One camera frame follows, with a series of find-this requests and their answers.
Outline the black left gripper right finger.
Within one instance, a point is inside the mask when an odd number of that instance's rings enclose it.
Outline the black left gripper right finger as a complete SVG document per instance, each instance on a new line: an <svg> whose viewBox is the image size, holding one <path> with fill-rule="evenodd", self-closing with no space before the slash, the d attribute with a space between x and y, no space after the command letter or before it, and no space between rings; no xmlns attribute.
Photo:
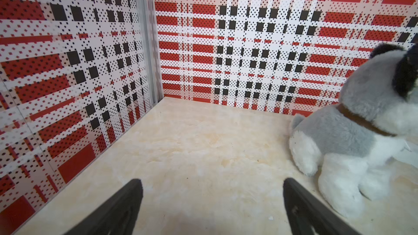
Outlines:
<svg viewBox="0 0 418 235"><path fill-rule="evenodd" d="M293 178L285 179L283 197L288 222L294 235L357 235L359 233Z"/></svg>

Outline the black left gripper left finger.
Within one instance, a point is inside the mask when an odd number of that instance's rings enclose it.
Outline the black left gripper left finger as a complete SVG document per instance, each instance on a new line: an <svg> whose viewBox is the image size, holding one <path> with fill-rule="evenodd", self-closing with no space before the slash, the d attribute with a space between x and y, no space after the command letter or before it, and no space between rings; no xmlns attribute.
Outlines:
<svg viewBox="0 0 418 235"><path fill-rule="evenodd" d="M131 235L143 199L140 179L132 179L67 235Z"/></svg>

